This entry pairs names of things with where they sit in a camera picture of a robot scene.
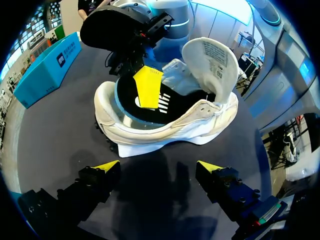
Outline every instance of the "white sneaker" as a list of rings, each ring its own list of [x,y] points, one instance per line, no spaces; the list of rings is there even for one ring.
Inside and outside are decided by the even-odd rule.
[[[208,95],[215,94],[215,101],[199,99],[181,116],[163,126],[125,115],[122,106],[118,106],[114,82],[104,82],[96,90],[97,123],[102,132],[118,145],[120,157],[149,153],[174,141],[206,144],[236,117],[238,98],[231,91],[237,82],[239,67],[232,51],[220,42],[202,37],[188,42],[182,49],[182,56],[186,65],[174,59],[163,68],[162,83],[185,98],[202,89]],[[166,105],[168,109],[173,106],[170,101]]]

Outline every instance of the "shoe insole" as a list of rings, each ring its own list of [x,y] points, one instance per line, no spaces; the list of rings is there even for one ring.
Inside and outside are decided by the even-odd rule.
[[[115,84],[114,97],[119,109],[128,117],[146,124],[162,126],[180,118],[201,99],[214,102],[216,95],[203,90],[180,95],[161,83],[158,108],[141,108],[134,78],[122,76]]]

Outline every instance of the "shoe upper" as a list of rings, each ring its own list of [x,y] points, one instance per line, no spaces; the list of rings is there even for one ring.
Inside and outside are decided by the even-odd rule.
[[[222,130],[234,119],[238,110],[238,99],[230,94],[228,104],[212,103],[205,99],[196,102],[184,115],[169,124],[152,128],[137,122],[123,123],[124,115],[114,100],[114,82],[102,83],[95,92],[95,117],[100,128],[113,142],[118,144],[150,144],[177,137],[181,132],[196,129],[204,123],[198,135],[208,135],[213,129]]]
[[[222,43],[201,37],[182,49],[186,64],[172,60],[163,68],[162,83],[180,95],[197,90],[215,93],[215,102],[201,99],[178,119],[155,126],[136,122],[115,100],[115,83],[104,82],[95,92],[94,106],[100,128],[117,144],[151,144],[165,139],[210,136],[221,132],[235,118],[238,98],[232,92],[239,74],[233,52]]]
[[[183,46],[182,57],[201,89],[225,104],[239,75],[234,53],[216,40],[200,37]]]

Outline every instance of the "shoe sole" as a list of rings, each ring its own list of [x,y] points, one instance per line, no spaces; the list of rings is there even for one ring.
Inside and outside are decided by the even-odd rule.
[[[217,132],[213,135],[209,135],[209,136],[196,136],[196,137],[190,138],[190,139],[167,139],[167,140],[164,140],[161,142],[150,143],[150,144],[146,144],[146,145],[117,144],[118,145],[118,152],[119,152],[119,156],[121,158],[127,158],[127,157],[151,153],[153,151],[161,149],[163,146],[165,146],[169,143],[177,142],[177,141],[185,141],[185,142],[193,143],[196,145],[204,145],[204,144],[207,144],[208,142],[212,141],[213,139],[215,139],[220,133],[222,133],[223,130],[221,130],[220,132]]]

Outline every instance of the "black mount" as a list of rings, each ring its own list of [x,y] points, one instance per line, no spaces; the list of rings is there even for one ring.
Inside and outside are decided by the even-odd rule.
[[[232,167],[210,172],[198,161],[195,178],[210,201],[218,203],[229,219],[239,225],[233,240],[260,239],[287,208],[275,196],[260,201],[260,190],[245,185]]]

